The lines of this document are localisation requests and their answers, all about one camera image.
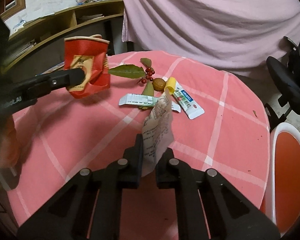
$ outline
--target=yellow cap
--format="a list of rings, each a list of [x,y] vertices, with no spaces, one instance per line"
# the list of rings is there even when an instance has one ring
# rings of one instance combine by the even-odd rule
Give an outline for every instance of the yellow cap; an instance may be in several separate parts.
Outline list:
[[[169,77],[163,91],[167,88],[169,90],[169,94],[172,95],[176,89],[176,82],[177,81],[174,77]]]

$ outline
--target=pink tablecloth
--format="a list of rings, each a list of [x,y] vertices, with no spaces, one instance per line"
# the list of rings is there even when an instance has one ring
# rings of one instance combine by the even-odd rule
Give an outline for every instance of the pink tablecloth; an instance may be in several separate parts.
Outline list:
[[[109,64],[141,66],[142,57],[152,60],[156,77],[175,77],[205,110],[194,120],[173,113],[175,157],[195,169],[217,169],[259,207],[268,176],[269,129],[257,96],[232,74],[163,51],[115,55]],[[14,115],[27,156],[18,187],[8,192],[19,224],[80,169],[105,168],[134,145],[150,110],[118,102],[142,92],[136,83],[113,76],[111,89],[80,100],[57,90]],[[124,190],[120,239],[178,239],[173,190],[158,190],[153,173],[138,190]]]

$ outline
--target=white plastic rim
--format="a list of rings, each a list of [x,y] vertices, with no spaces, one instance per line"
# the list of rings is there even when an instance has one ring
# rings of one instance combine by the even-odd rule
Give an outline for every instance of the white plastic rim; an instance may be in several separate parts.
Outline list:
[[[300,144],[300,132],[293,125],[283,122],[280,123],[270,134],[270,164],[269,176],[265,192],[265,211],[268,218],[276,223],[275,215],[275,176],[274,176],[274,158],[275,158],[275,145],[278,135],[282,132],[291,134]]]

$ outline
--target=leaf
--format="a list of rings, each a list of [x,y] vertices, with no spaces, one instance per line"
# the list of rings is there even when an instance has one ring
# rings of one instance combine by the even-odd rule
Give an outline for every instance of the leaf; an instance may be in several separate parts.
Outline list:
[[[141,95],[154,97],[154,88],[150,81],[147,82],[145,89],[143,90]],[[146,110],[147,106],[139,106],[140,109]]]
[[[119,76],[119,77],[126,77],[126,78],[141,78],[146,75],[143,68],[138,67],[133,64],[129,65],[121,65],[115,68],[110,68],[108,73],[111,75]]]
[[[151,59],[147,58],[147,57],[142,57],[140,59],[140,62],[145,65],[146,67],[151,68],[152,70],[154,70],[151,66],[152,66],[152,61]]]

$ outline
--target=brown round fruit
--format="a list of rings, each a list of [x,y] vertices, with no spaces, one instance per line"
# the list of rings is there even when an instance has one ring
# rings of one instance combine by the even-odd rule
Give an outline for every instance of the brown round fruit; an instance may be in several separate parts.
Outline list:
[[[152,85],[155,91],[163,91],[166,86],[166,82],[162,78],[155,78]]]

